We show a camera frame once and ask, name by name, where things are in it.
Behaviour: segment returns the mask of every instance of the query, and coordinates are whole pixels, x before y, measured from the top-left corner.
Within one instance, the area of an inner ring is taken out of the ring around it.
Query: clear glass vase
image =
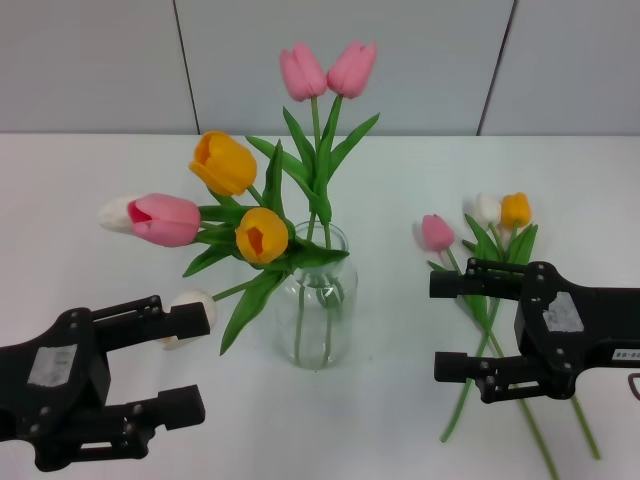
[[[299,237],[327,246],[319,222],[309,235],[310,222],[296,226]],[[330,247],[349,251],[347,238],[329,226]],[[358,274],[351,257],[317,268],[298,269],[274,295],[276,346],[294,365],[312,370],[327,368],[346,355]]]

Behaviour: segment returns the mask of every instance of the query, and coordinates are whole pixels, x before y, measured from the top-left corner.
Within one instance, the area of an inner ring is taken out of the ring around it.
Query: artificial flower
[[[202,303],[204,307],[204,313],[207,315],[207,321],[209,322],[209,327],[213,328],[216,324],[217,320],[217,309],[216,302],[213,301],[211,295],[202,290],[187,290],[186,292],[181,293],[176,297],[176,299],[171,302],[169,308],[165,309],[166,313],[171,311],[171,307],[177,307],[178,305],[187,305],[189,303]],[[164,343],[165,350],[175,350],[176,348],[180,348],[184,345],[187,345],[194,340],[202,337],[194,337],[194,338],[183,338],[182,340],[178,339],[178,337],[166,337],[161,338],[158,341]]]
[[[522,193],[507,195],[502,199],[502,225],[513,228],[518,223],[518,227],[524,227],[531,221],[531,207],[527,196]]]
[[[438,215],[425,215],[422,219],[422,236],[429,250],[442,252],[453,244],[451,227]]]
[[[297,102],[319,97],[327,90],[324,71],[305,43],[297,42],[291,52],[282,51],[280,71],[287,92]]]
[[[162,193],[118,197],[100,210],[98,219],[107,230],[130,233],[163,247],[190,244],[200,228],[195,203]]]
[[[205,133],[189,168],[218,195],[242,195],[256,180],[251,152],[224,132]]]
[[[502,207],[497,198],[479,193],[473,204],[473,219],[482,225],[485,229],[489,224],[497,225],[500,223]]]
[[[284,253],[289,232],[282,219],[268,208],[256,207],[242,217],[236,244],[250,263],[271,263]]]
[[[376,62],[376,44],[363,46],[354,40],[342,52],[327,74],[327,83],[334,92],[347,98],[362,95]]]

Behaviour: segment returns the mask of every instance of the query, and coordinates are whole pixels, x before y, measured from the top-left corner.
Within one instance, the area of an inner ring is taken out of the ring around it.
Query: white table
[[[166,301],[189,287],[212,293],[252,270],[225,261],[180,277],[202,247],[163,249],[100,229],[111,197],[165,192],[205,204],[187,169],[194,136],[0,136],[0,344],[26,341],[63,310],[100,308],[150,294]],[[290,139],[286,149],[293,151]],[[463,201],[478,191],[529,194],[540,224],[534,259],[585,285],[640,286],[637,239],[640,138],[369,138],[330,185],[334,222],[347,234],[359,275],[355,344],[334,369],[310,372],[262,340],[263,314],[218,356],[234,298],[219,304],[212,334],[165,352],[149,342],[110,354],[109,403],[149,398],[196,383],[203,425],[164,432],[143,461],[73,464],[46,477],[30,445],[0,445],[3,479],[546,479],[542,458],[514,402],[480,402],[474,388],[446,445],[440,435],[460,391],[433,380],[436,350],[475,349],[479,333],[449,300],[429,299],[429,268],[412,235],[426,213],[471,238]],[[261,171],[266,159],[256,153]],[[263,177],[258,179],[262,184]],[[307,218],[289,179],[289,218]],[[462,250],[456,249],[462,259]],[[516,353],[515,303],[496,333]],[[531,407],[564,480],[634,478],[640,404],[630,370],[592,370],[578,393],[600,445],[595,462],[569,402]]]

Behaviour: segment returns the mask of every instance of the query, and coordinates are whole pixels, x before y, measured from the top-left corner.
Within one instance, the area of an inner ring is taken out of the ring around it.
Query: yellow tulip
[[[502,225],[513,228],[516,222],[518,227],[524,227],[531,221],[531,207],[527,196],[522,193],[507,195],[502,199]]]
[[[200,139],[189,168],[215,193],[242,195],[256,180],[258,167],[251,152],[224,132]]]
[[[273,262],[284,253],[288,243],[287,226],[268,208],[252,208],[236,229],[236,245],[250,263]]]

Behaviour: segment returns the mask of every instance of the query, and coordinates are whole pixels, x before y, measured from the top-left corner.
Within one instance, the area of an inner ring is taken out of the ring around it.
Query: white label
[[[611,360],[635,360],[636,362],[640,362],[640,349],[616,348]]]
[[[40,347],[27,383],[40,387],[57,387],[67,383],[77,348],[77,345]]]
[[[582,332],[584,330],[578,309],[568,292],[558,292],[556,299],[549,304],[549,309],[542,312],[542,317],[550,332]]]

